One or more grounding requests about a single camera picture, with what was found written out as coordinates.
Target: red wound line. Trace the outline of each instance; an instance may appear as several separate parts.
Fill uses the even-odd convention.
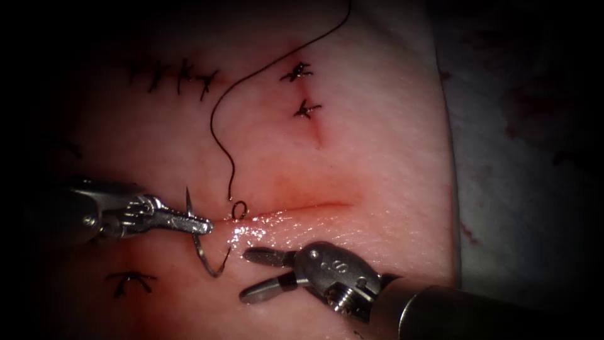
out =
[[[352,9],[352,0],[350,0],[348,2],[348,12],[346,13],[346,16],[344,17],[344,19],[338,24],[336,25],[336,27],[332,28],[331,30],[327,31],[326,33],[320,35],[319,37],[316,37],[312,40],[310,40],[309,42],[307,42],[306,44],[293,49],[292,51],[282,55],[281,57],[273,60],[272,62],[268,63],[266,66],[264,66],[263,68],[239,79],[238,81],[236,81],[234,84],[232,84],[228,89],[225,90],[225,92],[220,96],[220,98],[218,98],[218,101],[216,102],[216,105],[214,105],[214,108],[212,109],[212,114],[210,115],[210,132],[212,133],[212,137],[214,138],[214,141],[216,142],[216,144],[218,144],[218,146],[220,147],[220,149],[225,153],[225,155],[228,157],[228,160],[231,162],[231,178],[228,181],[228,191],[227,191],[227,200],[231,201],[233,199],[232,195],[231,195],[231,187],[233,186],[233,179],[235,178],[235,161],[233,160],[233,157],[231,156],[231,154],[229,154],[229,152],[227,151],[227,149],[224,147],[224,145],[222,145],[222,143],[218,140],[218,137],[216,136],[216,133],[214,132],[214,115],[216,114],[216,109],[218,108],[218,105],[220,105],[220,103],[222,102],[222,99],[230,92],[232,91],[236,86],[238,86],[239,84],[241,84],[242,82],[250,79],[251,77],[256,76],[257,74],[267,70],[268,68],[270,68],[271,66],[275,65],[276,63],[282,61],[283,59],[289,57],[290,55],[296,53],[297,51],[301,50],[302,48],[307,47],[308,45],[315,43],[316,41],[325,38],[327,35],[333,33],[335,30],[337,30],[338,28],[342,27],[344,25],[344,23],[348,20],[348,17],[350,16],[350,10]]]
[[[309,210],[309,209],[316,209],[316,208],[348,208],[348,207],[352,207],[353,204],[350,203],[342,203],[342,202],[326,202],[326,203],[321,203],[321,204],[317,204],[317,205],[307,205],[307,206],[303,206],[303,207],[296,207],[296,208],[286,208],[286,209],[280,209],[280,210],[274,210],[271,212],[262,212],[262,213],[258,213],[256,215],[251,216],[250,218],[260,218],[260,217],[265,217],[268,215],[274,215],[277,213],[284,213],[284,212],[302,212],[305,210]]]

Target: black suture thread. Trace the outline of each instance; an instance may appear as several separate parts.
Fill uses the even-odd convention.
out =
[[[247,215],[247,203],[245,203],[244,201],[237,201],[235,204],[233,204],[233,209],[231,209],[231,216],[233,217],[233,219],[235,219],[235,208],[237,208],[239,204],[243,204],[243,212],[241,213],[241,216],[239,216],[238,220],[243,220],[243,218]]]
[[[235,161],[233,160],[233,157],[231,156],[231,154],[228,153],[227,149],[224,147],[224,145],[222,145],[222,143],[218,140],[218,137],[216,137],[216,133],[214,133],[214,115],[216,114],[216,109],[218,107],[218,105],[220,105],[220,102],[222,101],[222,99],[227,95],[227,93],[229,93],[232,89],[235,88],[235,86],[241,84],[242,82],[246,81],[247,79],[250,79],[251,77],[254,77],[255,75],[257,75],[260,72],[265,71],[266,69],[268,69],[269,67],[273,66],[274,64],[282,61],[283,59],[289,57],[290,55],[296,53],[297,51],[301,50],[302,48],[307,47],[308,45],[315,43],[318,40],[321,40],[322,38],[325,38],[327,35],[333,33],[335,30],[337,30],[338,28],[342,27],[344,25],[344,23],[346,23],[346,21],[348,20],[348,17],[350,16],[350,10],[352,9],[352,0],[348,1],[348,12],[346,13],[346,16],[344,17],[344,19],[342,20],[342,22],[340,22],[338,25],[336,25],[336,27],[332,28],[331,30],[327,31],[326,33],[320,35],[319,37],[316,37],[312,40],[310,40],[309,42],[305,43],[304,45],[301,45],[299,47],[294,48],[292,51],[282,55],[281,57],[273,60],[272,62],[268,63],[266,66],[264,66],[263,68],[239,79],[238,81],[236,81],[234,84],[232,84],[228,89],[226,89],[226,91],[220,96],[220,98],[218,98],[218,101],[216,102],[216,105],[214,105],[214,108],[212,109],[212,114],[210,115],[210,132],[212,133],[212,137],[214,137],[214,140],[216,141],[216,144],[218,144],[218,146],[220,147],[220,149],[225,153],[225,155],[228,157],[228,160],[231,162],[231,178],[228,181],[228,192],[227,192],[227,199],[228,201],[233,200],[233,197],[231,196],[231,187],[233,185],[233,178],[235,178]]]
[[[151,293],[151,287],[149,287],[149,285],[143,280],[143,278],[146,278],[148,280],[157,280],[157,277],[155,276],[142,274],[137,271],[126,271],[124,273],[109,274],[105,277],[105,280],[116,277],[121,277],[121,280],[118,283],[118,286],[115,288],[115,292],[113,293],[113,297],[115,298],[120,298],[121,296],[126,295],[124,291],[124,285],[127,281],[137,280],[143,286],[147,293]]]

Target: blood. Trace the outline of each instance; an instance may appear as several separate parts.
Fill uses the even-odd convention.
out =
[[[471,245],[475,246],[478,244],[478,240],[474,237],[464,222],[461,222],[461,232],[470,240]]]

